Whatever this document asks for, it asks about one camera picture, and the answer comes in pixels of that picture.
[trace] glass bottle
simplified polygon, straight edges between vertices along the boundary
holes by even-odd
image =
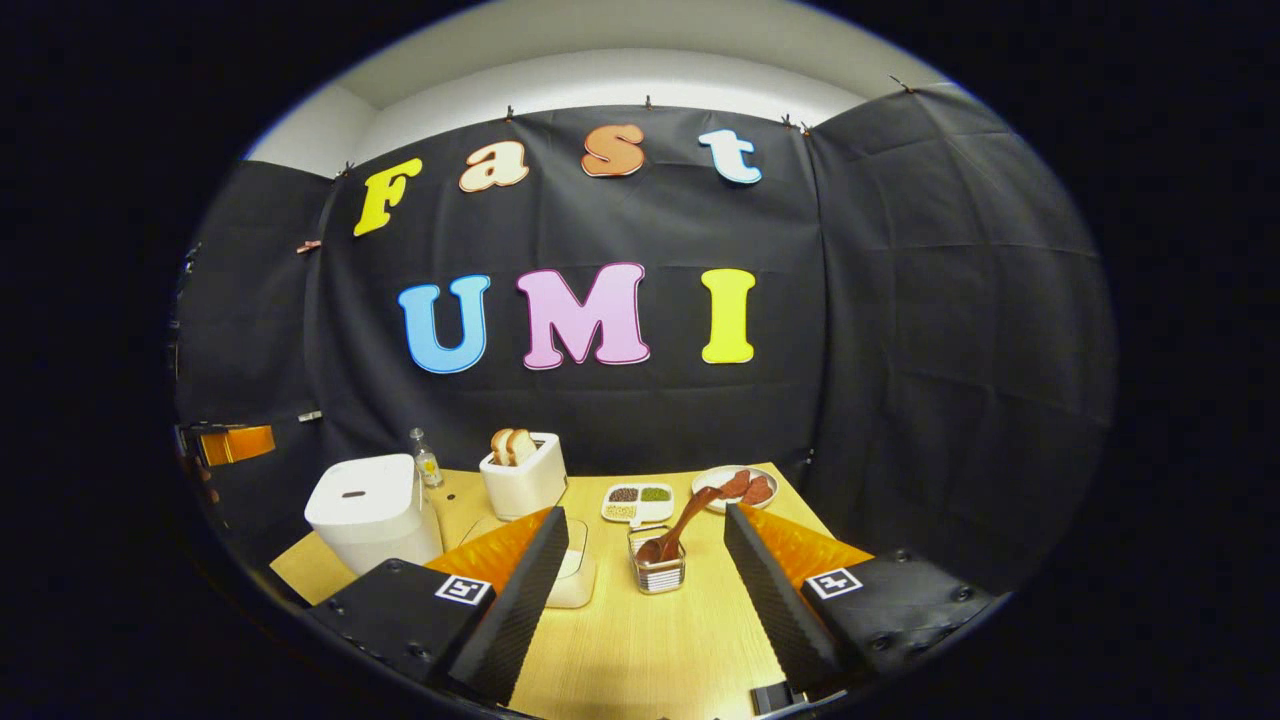
[[[413,428],[408,432],[408,437],[413,441],[413,466],[417,468],[419,477],[422,478],[422,484],[429,488],[438,488],[444,484],[444,477],[440,475],[440,464],[435,461],[431,446],[426,445],[426,441],[422,439],[422,428]]]

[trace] brown spoon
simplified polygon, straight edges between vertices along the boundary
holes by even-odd
[[[685,506],[685,511],[680,514],[680,520],[676,527],[667,530],[666,533],[645,541],[636,551],[636,561],[653,565],[654,562],[667,562],[668,560],[675,560],[680,556],[680,533],[689,524],[689,520],[698,514],[703,507],[723,497],[724,492],[718,487],[708,486],[694,493],[694,497],[689,500],[689,505]]]

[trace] bread slice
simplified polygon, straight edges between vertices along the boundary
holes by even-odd
[[[493,450],[494,465],[515,465],[515,462],[511,462],[511,455],[507,450],[507,438],[511,437],[512,432],[511,428],[503,428],[494,433],[493,439],[489,441],[489,448]]]
[[[538,446],[534,445],[532,436],[529,430],[521,428],[518,430],[512,430],[507,436],[507,456],[511,459],[512,465],[521,465],[529,462],[529,459],[538,452]]]

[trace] white ceiling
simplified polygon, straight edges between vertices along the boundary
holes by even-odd
[[[861,97],[947,82],[841,18],[783,0],[498,0],[452,15],[335,83],[383,110],[489,68],[582,50],[694,50],[806,76]]]

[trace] table surface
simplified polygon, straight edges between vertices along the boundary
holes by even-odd
[[[780,482],[767,511],[831,536],[772,462],[754,464]],[[428,491],[445,550],[477,521],[493,521],[480,473],[444,470]],[[785,678],[764,628],[724,547],[724,516],[704,510],[681,536],[687,552],[684,587],[646,596],[636,587],[625,523],[600,516],[609,486],[669,484],[680,516],[698,471],[660,475],[571,477],[561,498],[570,519],[588,527],[595,557],[591,601],[543,611],[511,708],[550,720],[736,720],[754,714],[750,691]],[[298,541],[271,569],[307,602],[317,603],[356,579],[315,534]]]

